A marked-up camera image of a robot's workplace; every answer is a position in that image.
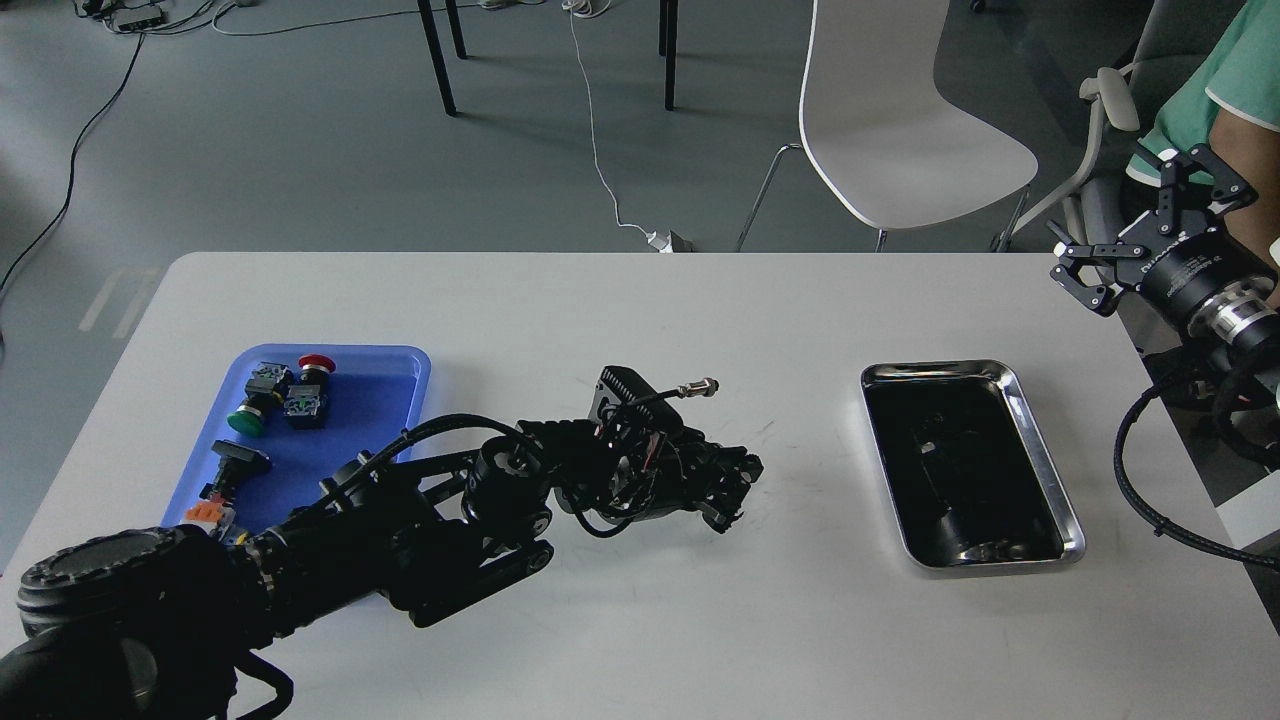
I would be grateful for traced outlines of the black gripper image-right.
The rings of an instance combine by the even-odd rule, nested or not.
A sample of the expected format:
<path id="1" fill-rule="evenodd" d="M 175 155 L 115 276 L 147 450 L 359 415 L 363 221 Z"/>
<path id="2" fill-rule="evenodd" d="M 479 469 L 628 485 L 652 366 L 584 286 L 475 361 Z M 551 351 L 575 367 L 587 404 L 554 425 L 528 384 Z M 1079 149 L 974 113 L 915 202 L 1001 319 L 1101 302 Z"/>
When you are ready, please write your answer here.
<path id="1" fill-rule="evenodd" d="M 1156 179 L 1142 186 L 1146 205 L 1117 237 L 1123 243 L 1082 243 L 1047 222 L 1057 238 L 1050 278 L 1098 316 L 1114 315 L 1120 297 L 1135 288 L 1185 337 L 1275 340 L 1276 311 L 1267 299 L 1276 274 L 1225 222 L 1257 201 L 1253 186 L 1206 143 L 1166 159 L 1144 149 L 1138 156 Z"/>

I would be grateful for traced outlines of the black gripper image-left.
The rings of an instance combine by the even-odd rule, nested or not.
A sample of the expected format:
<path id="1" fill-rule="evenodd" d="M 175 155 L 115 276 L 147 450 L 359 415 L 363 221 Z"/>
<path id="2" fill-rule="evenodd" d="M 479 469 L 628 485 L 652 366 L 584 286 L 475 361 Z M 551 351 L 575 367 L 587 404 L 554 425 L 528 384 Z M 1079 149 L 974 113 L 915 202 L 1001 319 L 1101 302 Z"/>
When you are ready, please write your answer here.
<path id="1" fill-rule="evenodd" d="M 672 398 L 710 397 L 718 388 L 718 380 L 704 377 L 657 391 L 628 366 L 604 366 L 588 420 L 571 433 L 564 474 L 554 488 L 559 507 L 595 537 L 677 510 L 700 512 L 712 530 L 727 533 L 764 465 L 742 446 L 708 451 L 704 436 L 669 405 Z"/>

